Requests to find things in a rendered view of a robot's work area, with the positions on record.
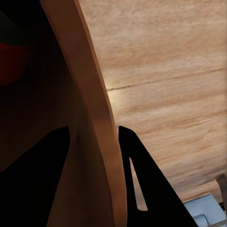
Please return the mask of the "trash can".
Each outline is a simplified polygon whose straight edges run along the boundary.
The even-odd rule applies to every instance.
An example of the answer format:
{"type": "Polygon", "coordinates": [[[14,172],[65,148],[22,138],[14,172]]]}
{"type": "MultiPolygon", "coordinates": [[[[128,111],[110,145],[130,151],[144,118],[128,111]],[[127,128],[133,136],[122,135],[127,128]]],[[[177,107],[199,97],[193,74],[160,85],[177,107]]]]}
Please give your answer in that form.
{"type": "Polygon", "coordinates": [[[50,28],[24,77],[0,89],[0,173],[49,132],[70,146],[46,227],[127,227],[113,112],[79,0],[40,0],[50,28]]]}

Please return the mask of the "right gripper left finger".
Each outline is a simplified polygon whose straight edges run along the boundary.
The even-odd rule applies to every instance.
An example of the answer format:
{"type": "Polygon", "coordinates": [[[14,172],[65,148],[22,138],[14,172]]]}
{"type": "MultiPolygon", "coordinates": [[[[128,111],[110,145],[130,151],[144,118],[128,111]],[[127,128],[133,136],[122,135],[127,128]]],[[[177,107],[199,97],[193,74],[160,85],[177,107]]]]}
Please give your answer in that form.
{"type": "Polygon", "coordinates": [[[46,227],[69,146],[57,128],[0,173],[0,227],[46,227]]]}

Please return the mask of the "can of soda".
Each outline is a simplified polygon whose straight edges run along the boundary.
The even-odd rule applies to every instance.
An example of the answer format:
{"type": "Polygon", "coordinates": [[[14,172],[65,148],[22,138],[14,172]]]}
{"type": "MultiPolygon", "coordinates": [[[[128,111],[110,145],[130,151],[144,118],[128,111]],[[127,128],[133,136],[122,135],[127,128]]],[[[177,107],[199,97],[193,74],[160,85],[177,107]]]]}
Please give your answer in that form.
{"type": "Polygon", "coordinates": [[[0,50],[32,43],[43,18],[40,0],[0,0],[0,50]]]}
{"type": "Polygon", "coordinates": [[[50,26],[44,13],[41,31],[32,43],[0,50],[0,89],[8,88],[24,77],[50,26]]]}

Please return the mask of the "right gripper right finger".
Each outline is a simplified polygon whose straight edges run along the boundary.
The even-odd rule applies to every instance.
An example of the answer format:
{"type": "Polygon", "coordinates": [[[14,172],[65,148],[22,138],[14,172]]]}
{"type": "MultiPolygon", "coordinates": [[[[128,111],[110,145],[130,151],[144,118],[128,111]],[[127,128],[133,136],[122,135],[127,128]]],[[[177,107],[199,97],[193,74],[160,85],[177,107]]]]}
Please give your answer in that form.
{"type": "Polygon", "coordinates": [[[127,187],[127,227],[198,227],[137,134],[119,126],[127,187]],[[148,211],[137,208],[130,158],[148,211]]]}

